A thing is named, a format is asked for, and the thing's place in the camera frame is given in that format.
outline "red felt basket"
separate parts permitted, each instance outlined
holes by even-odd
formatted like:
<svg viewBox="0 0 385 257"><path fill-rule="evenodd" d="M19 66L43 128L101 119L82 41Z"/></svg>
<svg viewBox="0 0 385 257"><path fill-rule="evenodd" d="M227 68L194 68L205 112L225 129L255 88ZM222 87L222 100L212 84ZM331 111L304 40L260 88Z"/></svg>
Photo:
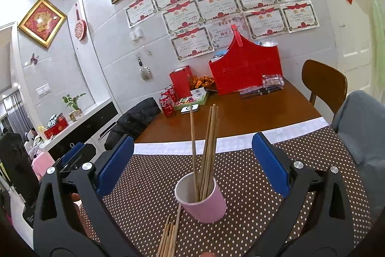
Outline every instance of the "red felt basket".
<svg viewBox="0 0 385 257"><path fill-rule="evenodd" d="M221 59L209 62L220 95L262 85L263 74L282 75L278 47L256 45L231 26L234 38Z"/></svg>

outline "polka dot tablecloth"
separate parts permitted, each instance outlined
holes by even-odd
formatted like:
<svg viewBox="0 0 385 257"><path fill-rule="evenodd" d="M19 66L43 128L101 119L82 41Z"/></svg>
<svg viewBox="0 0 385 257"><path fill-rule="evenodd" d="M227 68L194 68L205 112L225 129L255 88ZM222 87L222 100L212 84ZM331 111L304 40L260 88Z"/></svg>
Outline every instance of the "polka dot tablecloth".
<svg viewBox="0 0 385 257"><path fill-rule="evenodd" d="M276 143L291 159L326 170L334 165L345 181L353 215L355 245L371 228L368 201L350 154L331 127ZM103 201L131 242L147 257L155 256L167 216L176 219L174 187L192 171L191 156L134 155ZM251 149L217 154L214 176L227 202L225 216L201 224L182 210L175 256L240 257L253 245L279 208L282 197L272 190ZM298 237L314 199L308 193L288 241ZM84 208L82 215L92 232Z"/></svg>

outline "plant pot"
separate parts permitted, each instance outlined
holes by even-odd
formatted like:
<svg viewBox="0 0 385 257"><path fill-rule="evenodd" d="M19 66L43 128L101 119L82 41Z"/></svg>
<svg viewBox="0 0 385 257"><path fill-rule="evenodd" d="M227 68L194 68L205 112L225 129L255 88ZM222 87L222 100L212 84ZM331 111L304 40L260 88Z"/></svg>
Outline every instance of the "plant pot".
<svg viewBox="0 0 385 257"><path fill-rule="evenodd" d="M77 121L82 116L83 116L83 112L81 109L74 110L74 111L70 112L70 119L72 121Z"/></svg>

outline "silver screw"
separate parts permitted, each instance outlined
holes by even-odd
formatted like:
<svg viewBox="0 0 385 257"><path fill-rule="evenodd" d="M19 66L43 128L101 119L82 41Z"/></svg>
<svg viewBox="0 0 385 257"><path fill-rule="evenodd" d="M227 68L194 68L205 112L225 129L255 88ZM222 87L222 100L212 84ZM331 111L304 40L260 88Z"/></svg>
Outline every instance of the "silver screw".
<svg viewBox="0 0 385 257"><path fill-rule="evenodd" d="M47 169L47 174L53 174L55 172L55 167L49 167Z"/></svg>
<svg viewBox="0 0 385 257"><path fill-rule="evenodd" d="M84 163L82 165L83 170L90 170L92 168L92 163Z"/></svg>
<svg viewBox="0 0 385 257"><path fill-rule="evenodd" d="M297 169L302 169L303 168L303 163L301 161L295 161L294 162L294 167Z"/></svg>
<svg viewBox="0 0 385 257"><path fill-rule="evenodd" d="M333 172L333 173L338 173L338 168L335 167L335 166L331 166L330 167L330 171Z"/></svg>

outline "black puffer jacket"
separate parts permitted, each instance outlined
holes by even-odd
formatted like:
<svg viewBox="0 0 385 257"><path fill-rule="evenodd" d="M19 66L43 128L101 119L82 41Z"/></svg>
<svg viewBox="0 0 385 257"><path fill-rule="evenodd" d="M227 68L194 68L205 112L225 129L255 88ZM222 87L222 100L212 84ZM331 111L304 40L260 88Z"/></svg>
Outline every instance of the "black puffer jacket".
<svg viewBox="0 0 385 257"><path fill-rule="evenodd" d="M124 134L136 140L159 113L158 104L152 97L141 101L118 119L107 137L104 148L113 149Z"/></svg>

